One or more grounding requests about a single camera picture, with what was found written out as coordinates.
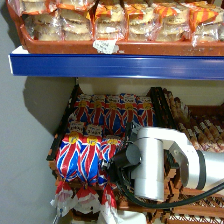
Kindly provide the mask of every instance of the price label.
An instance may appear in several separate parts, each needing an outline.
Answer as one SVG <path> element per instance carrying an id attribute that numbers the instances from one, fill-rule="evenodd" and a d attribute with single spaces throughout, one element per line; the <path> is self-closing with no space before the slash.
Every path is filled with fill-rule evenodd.
<path id="1" fill-rule="evenodd" d="M 115 43 L 116 40 L 95 40 L 93 47 L 100 53 L 112 54 L 115 49 Z"/>

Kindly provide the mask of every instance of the orange tray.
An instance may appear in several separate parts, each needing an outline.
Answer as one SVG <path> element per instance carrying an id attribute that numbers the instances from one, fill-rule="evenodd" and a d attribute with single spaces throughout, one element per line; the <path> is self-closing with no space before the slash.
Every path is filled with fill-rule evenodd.
<path id="1" fill-rule="evenodd" d="M 22 46 L 33 54 L 97 54 L 93 41 L 38 41 L 28 34 L 24 21 L 6 0 L 9 14 L 15 23 Z M 125 42 L 116 43 L 117 54 L 176 55 L 176 56 L 224 56 L 224 42 L 201 43 L 196 47 L 190 41 L 183 42 Z"/>

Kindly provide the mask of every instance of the plastic bread bag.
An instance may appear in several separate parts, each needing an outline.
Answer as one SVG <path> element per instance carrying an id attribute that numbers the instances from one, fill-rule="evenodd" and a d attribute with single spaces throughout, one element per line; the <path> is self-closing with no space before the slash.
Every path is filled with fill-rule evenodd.
<path id="1" fill-rule="evenodd" d="M 78 11 L 88 11 L 94 4 L 94 0 L 57 0 L 58 8 Z"/>
<path id="2" fill-rule="evenodd" d="M 18 16 L 50 13 L 56 9 L 55 0 L 9 0 L 8 3 Z"/>
<path id="3" fill-rule="evenodd" d="M 108 163 L 110 159 L 121 150 L 123 146 L 123 141 L 120 137 L 114 135 L 107 135 L 103 137 L 102 142 L 100 144 L 100 152 L 99 152 L 99 171 L 98 171 L 98 185 L 101 188 L 105 188 L 105 186 L 110 183 L 110 177 L 107 172 L 104 171 L 101 166 L 104 162 Z M 113 189 L 116 188 L 116 185 L 110 183 Z"/>
<path id="4" fill-rule="evenodd" d="M 62 40 L 61 21 L 58 12 L 33 16 L 33 34 L 35 40 Z"/>
<path id="5" fill-rule="evenodd" d="M 116 200 L 113 189 L 115 184 L 110 182 L 110 177 L 106 171 L 101 169 L 102 162 L 109 162 L 109 160 L 122 148 L 123 142 L 118 136 L 107 135 L 102 139 L 99 156 L 99 173 L 98 185 L 104 189 L 102 202 L 100 206 L 100 214 L 98 224 L 103 223 L 119 223 Z"/>
<path id="6" fill-rule="evenodd" d="M 148 41 L 155 27 L 153 8 L 146 2 L 135 3 L 131 0 L 124 2 L 128 23 L 128 40 Z"/>
<path id="7" fill-rule="evenodd" d="M 219 29 L 223 23 L 224 10 L 205 1 L 182 5 L 190 9 L 190 27 L 192 30 L 192 45 L 201 42 L 219 40 Z"/>
<path id="8" fill-rule="evenodd" d="M 122 40 L 126 33 L 124 9 L 117 0 L 100 1 L 95 12 L 95 40 Z"/>
<path id="9" fill-rule="evenodd" d="M 123 219 L 117 214 L 117 205 L 113 190 L 110 184 L 107 184 L 103 191 L 97 224 L 119 224 L 122 222 Z"/>
<path id="10" fill-rule="evenodd" d="M 104 113 L 106 135 L 120 136 L 122 134 L 122 130 L 125 129 L 122 123 L 120 96 L 106 96 Z"/>
<path id="11" fill-rule="evenodd" d="M 80 133 L 80 130 L 73 129 L 70 134 L 64 136 L 57 153 L 57 170 L 62 181 L 59 182 L 55 199 L 51 201 L 51 205 L 57 208 L 58 216 L 65 216 L 74 207 L 73 191 L 69 186 L 69 182 L 78 176 L 82 139 L 83 133 Z"/>
<path id="12" fill-rule="evenodd" d="M 87 125 L 80 149 L 80 162 L 78 163 L 78 177 L 83 187 L 73 199 L 73 208 L 84 214 L 96 213 L 100 209 L 99 196 L 91 186 L 97 183 L 101 141 L 102 127 Z"/>
<path id="13" fill-rule="evenodd" d="M 88 122 L 89 121 L 89 104 L 91 96 L 80 94 L 74 104 L 74 112 L 70 117 L 75 118 L 76 121 Z"/>
<path id="14" fill-rule="evenodd" d="M 88 11 L 61 9 L 64 40 L 83 41 L 92 39 L 92 23 Z"/>
<path id="15" fill-rule="evenodd" d="M 182 41 L 190 38 L 189 9 L 177 3 L 153 3 L 154 12 L 161 25 L 154 40 L 160 42 Z"/>
<path id="16" fill-rule="evenodd" d="M 138 96 L 138 120 L 141 126 L 156 126 L 156 116 L 150 97 Z"/>
<path id="17" fill-rule="evenodd" d="M 121 98 L 121 115 L 124 127 L 126 126 L 127 122 L 134 121 L 137 124 L 139 124 L 136 95 L 122 93 L 120 94 L 120 98 Z"/>
<path id="18" fill-rule="evenodd" d="M 89 105 L 89 123 L 104 125 L 105 95 L 93 95 Z"/>

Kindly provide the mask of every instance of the grey wall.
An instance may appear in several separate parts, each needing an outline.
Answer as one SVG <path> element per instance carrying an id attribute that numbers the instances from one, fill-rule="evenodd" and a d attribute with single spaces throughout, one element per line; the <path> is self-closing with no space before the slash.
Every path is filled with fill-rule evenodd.
<path id="1" fill-rule="evenodd" d="M 74 80 L 13 77 L 8 54 L 19 45 L 0 8 L 0 223 L 52 223 L 54 177 L 46 161 Z"/>

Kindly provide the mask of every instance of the store shelf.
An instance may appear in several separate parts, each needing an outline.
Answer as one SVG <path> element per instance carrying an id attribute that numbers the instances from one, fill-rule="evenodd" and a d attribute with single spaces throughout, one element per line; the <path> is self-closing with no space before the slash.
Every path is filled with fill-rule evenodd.
<path id="1" fill-rule="evenodd" d="M 16 76 L 224 80 L 224 56 L 29 54 L 19 47 L 9 63 Z"/>

